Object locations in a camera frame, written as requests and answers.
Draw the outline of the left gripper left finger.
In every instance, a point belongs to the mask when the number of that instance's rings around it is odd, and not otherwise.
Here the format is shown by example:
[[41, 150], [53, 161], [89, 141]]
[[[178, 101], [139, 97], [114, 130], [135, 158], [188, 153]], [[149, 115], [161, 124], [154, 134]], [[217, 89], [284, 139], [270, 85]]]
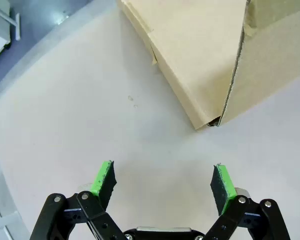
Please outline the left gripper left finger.
[[68, 240], [77, 224], [87, 224], [97, 240], [123, 240], [124, 233], [106, 212], [114, 186], [114, 162], [104, 161], [91, 186], [65, 197], [50, 194], [32, 230], [31, 240]]

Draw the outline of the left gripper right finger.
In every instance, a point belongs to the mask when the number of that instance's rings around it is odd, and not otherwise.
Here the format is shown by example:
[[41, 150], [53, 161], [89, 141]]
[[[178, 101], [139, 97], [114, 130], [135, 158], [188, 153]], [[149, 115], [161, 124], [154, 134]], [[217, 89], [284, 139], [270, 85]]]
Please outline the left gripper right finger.
[[218, 219], [205, 240], [229, 240], [238, 227], [247, 229], [253, 240], [290, 239], [278, 203], [270, 198], [253, 201], [245, 189], [234, 186], [225, 165], [213, 166], [210, 187]]

